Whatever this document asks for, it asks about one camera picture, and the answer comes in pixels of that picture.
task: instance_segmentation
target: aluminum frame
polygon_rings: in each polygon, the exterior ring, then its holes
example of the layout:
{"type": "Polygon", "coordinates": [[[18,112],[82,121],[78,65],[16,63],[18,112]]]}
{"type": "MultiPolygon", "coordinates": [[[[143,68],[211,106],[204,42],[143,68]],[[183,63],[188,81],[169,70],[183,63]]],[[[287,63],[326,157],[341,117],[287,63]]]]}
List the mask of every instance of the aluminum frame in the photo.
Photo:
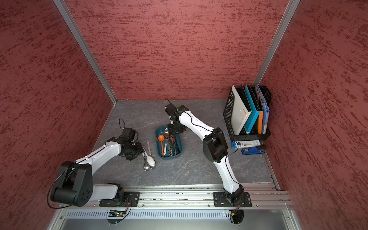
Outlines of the aluminum frame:
{"type": "Polygon", "coordinates": [[[263,63],[259,69],[259,72],[253,82],[253,86],[256,84],[259,84],[263,78],[263,75],[265,74],[268,65],[270,64],[273,55],[275,54],[275,51],[277,47],[280,44],[280,41],[282,39],[282,36],[284,36],[284,33],[286,31],[287,26],[290,23],[291,18],[293,17],[293,14],[299,4],[300,0],[290,0],[288,5],[286,6],[284,15],[281,18],[281,21],[279,23],[279,26],[277,27],[276,33],[273,36],[272,42],[270,44],[270,47],[267,50],[265,59],[263,60],[263,63]]]}
{"type": "Polygon", "coordinates": [[[265,153],[262,153],[262,158],[263,158],[263,162],[265,163],[266,165],[266,168],[267,168],[267,171],[268,171],[268,174],[271,176],[272,180],[273,180],[273,183],[275,184],[275,187],[277,190],[281,190],[280,186],[279,186],[279,183],[277,182],[277,179],[276,179],[276,176],[275,176],[275,173],[272,169],[272,166],[271,166],[271,162],[270,162],[270,159],[268,158],[268,155],[267,155],[267,151],[265,153]]]}
{"type": "Polygon", "coordinates": [[[92,54],[92,51],[90,50],[89,46],[87,45],[86,41],[84,40],[80,30],[77,27],[77,24],[75,23],[67,5],[63,0],[54,0],[54,3],[61,13],[62,17],[64,18],[66,24],[68,25],[70,31],[74,35],[74,38],[77,40],[79,46],[81,47],[84,55],[88,59],[89,63],[91,64],[93,70],[95,71],[98,79],[100,80],[102,86],[106,90],[107,94],[109,95],[112,103],[116,105],[117,98],[111,89],[109,83],[107,82],[101,68],[99,67],[95,57],[92,54]]]}
{"type": "MultiPolygon", "coordinates": [[[[300,229],[296,226],[297,219],[292,212],[293,206],[290,202],[287,191],[277,190],[274,183],[242,183],[242,185],[244,190],[250,193],[252,199],[252,207],[245,209],[283,210],[285,221],[289,229],[300,229]]],[[[139,191],[141,193],[138,206],[132,208],[132,210],[155,211],[180,209],[227,211],[229,209],[233,209],[233,207],[219,208],[214,206],[213,192],[223,192],[222,184],[124,187],[124,191],[139,191]]],[[[70,211],[102,211],[106,209],[106,207],[100,207],[98,202],[89,202],[83,207],[71,206],[61,209],[55,214],[53,219],[54,222],[50,224],[48,230],[60,229],[64,219],[68,218],[66,215],[70,211]]]]}
{"type": "Polygon", "coordinates": [[[110,121],[110,117],[111,117],[111,114],[113,113],[114,109],[116,107],[116,104],[113,105],[113,107],[111,108],[111,111],[109,113],[109,116],[107,117],[105,123],[103,124],[103,127],[101,129],[101,132],[100,134],[98,135],[98,138],[97,138],[97,141],[92,149],[92,151],[95,151],[96,149],[98,149],[99,147],[101,147],[102,145],[98,146],[97,144],[100,143],[101,139],[102,139],[102,135],[105,133],[106,129],[107,129],[107,124],[108,122],[110,121]]]}

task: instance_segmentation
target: white robotic arm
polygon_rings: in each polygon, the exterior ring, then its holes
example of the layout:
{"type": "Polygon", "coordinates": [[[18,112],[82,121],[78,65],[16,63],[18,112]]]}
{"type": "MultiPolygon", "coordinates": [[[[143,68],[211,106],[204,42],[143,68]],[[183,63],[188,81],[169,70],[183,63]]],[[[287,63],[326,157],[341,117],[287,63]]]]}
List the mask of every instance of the white robotic arm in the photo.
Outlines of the white robotic arm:
{"type": "Polygon", "coordinates": [[[230,167],[227,143],[222,130],[206,125],[183,105],[177,108],[170,103],[165,107],[165,111],[170,116],[171,124],[168,124],[168,129],[171,134],[182,133],[185,127],[188,127],[203,141],[204,154],[219,171],[228,202],[232,205],[237,203],[244,189],[230,167]]]}
{"type": "MultiPolygon", "coordinates": [[[[215,130],[196,118],[196,116],[194,116],[190,110],[182,113],[181,116],[179,116],[179,121],[182,125],[185,125],[195,134],[197,134],[201,140],[203,140],[206,136],[209,136],[215,130]]],[[[230,167],[229,158],[225,156],[219,163],[216,161],[213,163],[219,171],[220,177],[224,184],[224,189],[229,193],[235,192],[239,188],[239,182],[236,180],[233,170],[230,167]]]]}
{"type": "Polygon", "coordinates": [[[119,138],[109,139],[102,147],[83,158],[61,164],[58,177],[51,188],[50,199],[54,202],[79,207],[90,201],[105,199],[114,199],[114,204],[117,205],[122,203],[123,189],[121,185],[94,185],[92,175],[115,156],[123,156],[127,160],[133,160],[143,153],[142,145],[133,140],[135,132],[131,128],[124,128],[119,138]]]}

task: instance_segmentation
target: orange spoon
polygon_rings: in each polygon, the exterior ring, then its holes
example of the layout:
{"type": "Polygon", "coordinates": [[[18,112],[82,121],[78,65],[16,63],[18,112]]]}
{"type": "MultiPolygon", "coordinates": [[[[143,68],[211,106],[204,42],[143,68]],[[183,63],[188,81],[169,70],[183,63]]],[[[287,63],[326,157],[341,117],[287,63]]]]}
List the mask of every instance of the orange spoon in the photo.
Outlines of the orange spoon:
{"type": "Polygon", "coordinates": [[[165,137],[163,135],[159,135],[159,141],[161,141],[162,157],[164,157],[163,156],[163,144],[162,144],[163,140],[165,140],[165,137]]]}

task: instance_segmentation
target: red textured wall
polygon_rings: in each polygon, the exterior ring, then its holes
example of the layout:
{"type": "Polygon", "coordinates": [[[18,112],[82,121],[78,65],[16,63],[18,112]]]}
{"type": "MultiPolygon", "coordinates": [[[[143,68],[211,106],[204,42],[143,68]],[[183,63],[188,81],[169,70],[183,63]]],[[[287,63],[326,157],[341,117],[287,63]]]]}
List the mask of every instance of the red textured wall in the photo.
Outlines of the red textured wall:
{"type": "Polygon", "coordinates": [[[266,141],[303,230],[368,229],[368,2],[302,0],[262,84],[266,141]]]}
{"type": "Polygon", "coordinates": [[[45,229],[65,160],[90,153],[112,102],[52,0],[0,2],[0,229],[45,229]]]}
{"type": "Polygon", "coordinates": [[[66,0],[118,99],[227,98],[253,83],[288,0],[66,0]]]}

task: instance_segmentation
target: metal vent grille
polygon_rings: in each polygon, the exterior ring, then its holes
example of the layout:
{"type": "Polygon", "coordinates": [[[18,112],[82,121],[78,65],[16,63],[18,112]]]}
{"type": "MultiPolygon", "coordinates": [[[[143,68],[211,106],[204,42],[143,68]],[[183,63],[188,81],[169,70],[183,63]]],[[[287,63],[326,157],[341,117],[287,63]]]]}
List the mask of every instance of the metal vent grille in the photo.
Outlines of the metal vent grille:
{"type": "MultiPolygon", "coordinates": [[[[70,209],[66,219],[120,219],[121,217],[108,217],[109,209],[70,209]]],[[[228,210],[131,210],[126,219],[229,219],[228,210]]]]}
{"type": "Polygon", "coordinates": [[[228,219],[227,210],[132,210],[129,219],[228,219]]]}
{"type": "Polygon", "coordinates": [[[232,90],[230,90],[223,115],[229,135],[232,137],[234,136],[233,127],[231,125],[231,116],[233,114],[233,107],[234,107],[234,93],[232,90]]]}
{"type": "Polygon", "coordinates": [[[70,209],[65,215],[66,219],[106,219],[109,209],[70,209]]]}

